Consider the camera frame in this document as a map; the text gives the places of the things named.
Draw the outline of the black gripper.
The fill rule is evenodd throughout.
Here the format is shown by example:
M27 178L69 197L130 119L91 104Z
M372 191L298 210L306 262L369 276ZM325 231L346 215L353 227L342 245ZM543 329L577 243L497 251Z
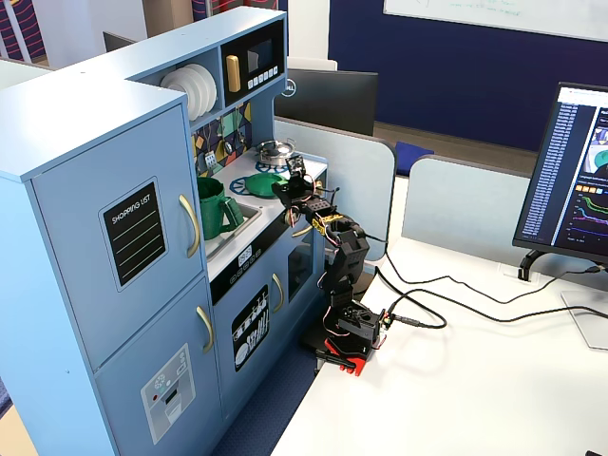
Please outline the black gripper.
M283 200L286 208L302 208L314 195L315 181L306 173L295 173L290 177L281 176L281 180L274 182L271 189L280 200Z

